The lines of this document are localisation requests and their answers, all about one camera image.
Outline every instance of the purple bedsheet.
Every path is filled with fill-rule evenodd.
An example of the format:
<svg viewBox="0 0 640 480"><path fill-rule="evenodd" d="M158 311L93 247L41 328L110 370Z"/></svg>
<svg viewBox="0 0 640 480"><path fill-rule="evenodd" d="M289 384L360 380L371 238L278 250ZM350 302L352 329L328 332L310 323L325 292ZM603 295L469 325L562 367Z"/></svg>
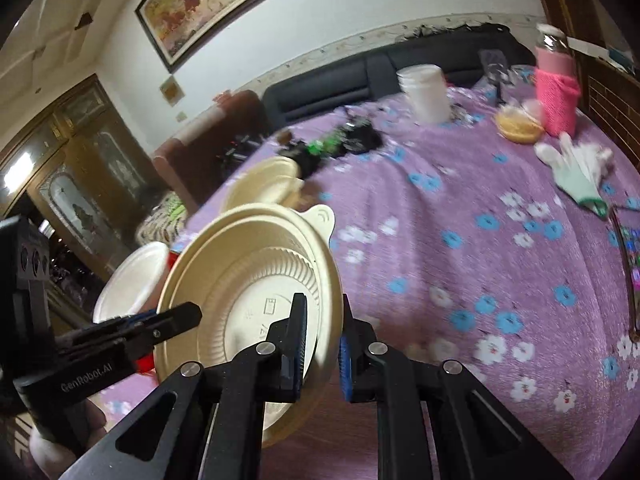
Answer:
<svg viewBox="0 0 640 480"><path fill-rule="evenodd" d="M331 248L355 317L416 360L461 360L576 479L596 479L640 415L615 236L556 189L532 147L497 134L479 93L450 95L477 124L420 127L402 96L350 107L372 116L385 147L331 161L306 184L306 206L335 211ZM345 118L341 108L292 130L313 139ZM584 115L578 131L614 150L603 197L640 203L622 152ZM276 150L265 143L247 167ZM217 216L228 186L178 245ZM335 373L303 428L264 451L262 477L375 479L376 442L375 407L344 403Z"/></svg>

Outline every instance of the ceiling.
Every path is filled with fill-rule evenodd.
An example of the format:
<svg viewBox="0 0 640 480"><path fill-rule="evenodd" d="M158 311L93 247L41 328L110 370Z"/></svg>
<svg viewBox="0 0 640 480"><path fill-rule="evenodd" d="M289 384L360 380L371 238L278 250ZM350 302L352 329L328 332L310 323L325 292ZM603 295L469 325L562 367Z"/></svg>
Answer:
<svg viewBox="0 0 640 480"><path fill-rule="evenodd" d="M124 1L33 0L0 50L0 107L94 61Z"/></svg>

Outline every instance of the beige plastic bowl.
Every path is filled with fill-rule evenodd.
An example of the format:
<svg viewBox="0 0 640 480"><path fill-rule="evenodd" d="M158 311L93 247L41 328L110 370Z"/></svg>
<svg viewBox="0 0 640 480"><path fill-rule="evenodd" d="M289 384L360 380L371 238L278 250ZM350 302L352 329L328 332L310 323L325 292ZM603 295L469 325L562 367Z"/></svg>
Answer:
<svg viewBox="0 0 640 480"><path fill-rule="evenodd" d="M131 316L158 307L169 275L169 248L151 242L129 255L111 276L95 302L94 323Z"/></svg>
<svg viewBox="0 0 640 480"><path fill-rule="evenodd" d="M304 181L300 168L286 156L273 156L251 168L233 185L221 212L251 204L280 204L295 207Z"/></svg>
<svg viewBox="0 0 640 480"><path fill-rule="evenodd" d="M184 250L166 281L158 312L193 301L199 327L156 346L159 380L186 361L206 367L231 360L288 317L293 294L306 294L305 375L295 404L268 404L262 444L302 425L329 381L342 331L342 288L328 247L334 212L317 205L299 214L248 204L219 216Z"/></svg>

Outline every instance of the metal screw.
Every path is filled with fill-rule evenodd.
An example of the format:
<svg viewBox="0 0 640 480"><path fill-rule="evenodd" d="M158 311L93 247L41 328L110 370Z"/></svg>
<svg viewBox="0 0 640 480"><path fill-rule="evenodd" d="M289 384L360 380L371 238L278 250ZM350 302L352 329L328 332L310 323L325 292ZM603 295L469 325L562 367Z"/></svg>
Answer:
<svg viewBox="0 0 640 480"><path fill-rule="evenodd" d="M261 343L258 343L258 346L255 347L255 351L260 355L273 354L276 351L276 345L268 341L263 341Z"/></svg>
<svg viewBox="0 0 640 480"><path fill-rule="evenodd" d="M462 371L462 365L458 361L445 361L442 365L447 374L458 375Z"/></svg>
<svg viewBox="0 0 640 480"><path fill-rule="evenodd" d="M369 345L369 352L373 355L384 355L386 351L389 350L389 347L380 341L376 341L375 343L371 343Z"/></svg>
<svg viewBox="0 0 640 480"><path fill-rule="evenodd" d="M190 363L185 363L180 367L180 374L183 377L193 377L200 373L200 363L196 363L191 361Z"/></svg>

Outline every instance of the white glove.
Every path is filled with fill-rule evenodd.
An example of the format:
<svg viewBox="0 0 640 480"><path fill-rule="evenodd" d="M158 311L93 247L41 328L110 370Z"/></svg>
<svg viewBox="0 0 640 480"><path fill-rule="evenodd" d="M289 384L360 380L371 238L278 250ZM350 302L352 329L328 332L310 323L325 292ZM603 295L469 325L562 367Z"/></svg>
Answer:
<svg viewBox="0 0 640 480"><path fill-rule="evenodd" d="M86 444L89 449L107 434L104 429L107 419L102 410L90 400L86 402L86 416L92 430ZM58 480L79 458L65 446L45 439L36 427L31 431L29 450L35 463L50 480Z"/></svg>
<svg viewBox="0 0 640 480"><path fill-rule="evenodd" d="M607 216L608 206L600 197L600 181L608 173L613 152L599 144L574 146L567 133L560 134L559 153L549 144L537 143L538 158L551 167L558 187L581 206L591 209L601 218Z"/></svg>

